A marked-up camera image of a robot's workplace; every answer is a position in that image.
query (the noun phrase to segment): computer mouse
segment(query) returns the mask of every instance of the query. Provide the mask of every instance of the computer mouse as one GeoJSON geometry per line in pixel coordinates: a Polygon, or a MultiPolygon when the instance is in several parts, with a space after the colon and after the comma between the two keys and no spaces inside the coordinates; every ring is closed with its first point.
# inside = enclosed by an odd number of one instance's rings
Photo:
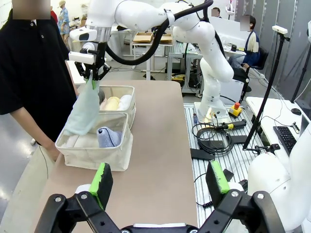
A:
{"type": "Polygon", "coordinates": [[[301,115],[301,111],[300,111],[298,108],[293,108],[293,109],[292,109],[292,113],[294,113],[294,114],[296,114],[296,115],[298,115],[298,116],[301,115]]]}

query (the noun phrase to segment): keyboard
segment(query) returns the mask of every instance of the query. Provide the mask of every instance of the keyboard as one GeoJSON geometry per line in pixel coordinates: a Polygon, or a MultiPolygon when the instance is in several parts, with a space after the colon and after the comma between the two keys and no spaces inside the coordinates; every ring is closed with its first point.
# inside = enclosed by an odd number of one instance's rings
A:
{"type": "Polygon", "coordinates": [[[287,126],[274,126],[273,129],[286,150],[287,155],[290,156],[290,153],[297,142],[290,129],[287,126]]]}

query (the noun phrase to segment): person's arm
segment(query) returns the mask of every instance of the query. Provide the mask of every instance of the person's arm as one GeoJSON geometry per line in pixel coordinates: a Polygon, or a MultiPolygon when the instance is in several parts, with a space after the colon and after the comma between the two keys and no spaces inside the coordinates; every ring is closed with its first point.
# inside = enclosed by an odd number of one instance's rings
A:
{"type": "Polygon", "coordinates": [[[11,112],[11,116],[21,125],[21,127],[38,143],[40,143],[48,152],[49,156],[56,161],[60,152],[55,147],[54,142],[45,135],[45,133],[36,124],[33,117],[24,108],[11,112]]]}
{"type": "Polygon", "coordinates": [[[78,90],[77,90],[76,85],[74,84],[73,77],[72,77],[72,74],[71,74],[71,70],[70,70],[70,68],[69,68],[69,64],[68,64],[67,61],[65,61],[65,62],[66,62],[66,66],[67,66],[67,69],[68,69],[68,72],[69,72],[69,75],[70,75],[70,78],[71,78],[71,81],[72,81],[74,93],[76,94],[76,96],[78,96],[78,95],[79,95],[79,92],[78,92],[78,90]]]}

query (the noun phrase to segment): beige table surface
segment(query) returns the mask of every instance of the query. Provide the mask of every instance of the beige table surface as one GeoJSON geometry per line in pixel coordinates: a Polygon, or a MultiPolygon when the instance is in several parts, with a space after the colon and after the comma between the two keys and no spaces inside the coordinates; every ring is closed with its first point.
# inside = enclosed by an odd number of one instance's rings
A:
{"type": "MultiPolygon", "coordinates": [[[[107,81],[104,85],[132,85],[137,112],[129,168],[113,172],[107,213],[119,228],[134,223],[185,222],[197,226],[195,191],[185,112],[180,85],[168,81],[107,81]]],[[[71,197],[76,188],[91,183],[95,170],[57,162],[38,200],[35,229],[48,197],[71,197]]],[[[73,232],[91,232],[78,223],[73,232]]]]}

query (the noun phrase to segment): red button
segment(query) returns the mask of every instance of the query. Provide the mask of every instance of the red button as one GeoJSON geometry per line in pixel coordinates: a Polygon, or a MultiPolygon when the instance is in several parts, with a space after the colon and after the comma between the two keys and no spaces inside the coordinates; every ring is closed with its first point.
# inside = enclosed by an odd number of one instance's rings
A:
{"type": "Polygon", "coordinates": [[[236,103],[234,104],[234,109],[238,110],[239,107],[240,107],[240,103],[236,102],[236,103]]]}

